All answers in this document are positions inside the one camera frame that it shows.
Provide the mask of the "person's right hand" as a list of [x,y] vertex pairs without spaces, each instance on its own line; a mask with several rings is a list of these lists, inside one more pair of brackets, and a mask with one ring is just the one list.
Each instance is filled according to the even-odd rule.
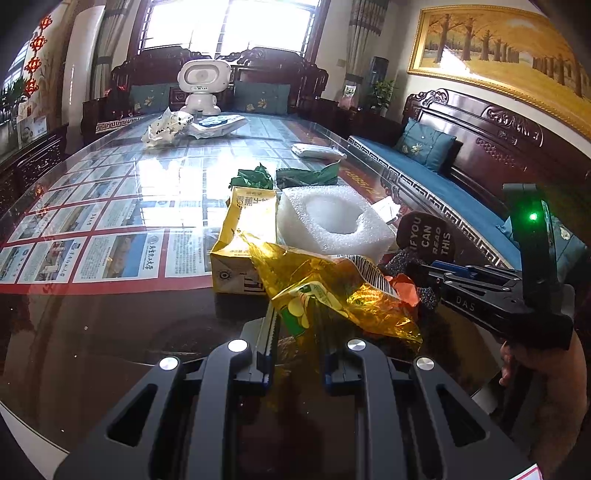
[[575,447],[589,408],[587,364],[581,341],[573,333],[567,350],[535,350],[506,341],[500,353],[504,362],[501,385],[513,380],[519,366],[542,378],[543,395],[537,412],[539,434],[530,459],[549,479]]

